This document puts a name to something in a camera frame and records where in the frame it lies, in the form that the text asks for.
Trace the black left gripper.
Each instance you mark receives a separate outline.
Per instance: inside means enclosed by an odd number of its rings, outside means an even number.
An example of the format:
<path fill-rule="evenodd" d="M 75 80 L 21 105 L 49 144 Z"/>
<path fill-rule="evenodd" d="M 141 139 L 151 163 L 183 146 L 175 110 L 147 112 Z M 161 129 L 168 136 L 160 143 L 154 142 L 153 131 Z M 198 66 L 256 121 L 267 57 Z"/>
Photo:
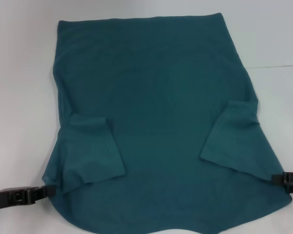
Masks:
<path fill-rule="evenodd" d="M 32 205 L 36 201 L 53 197 L 56 194 L 54 186 L 21 187 L 0 190 L 0 208 L 15 205 Z"/>

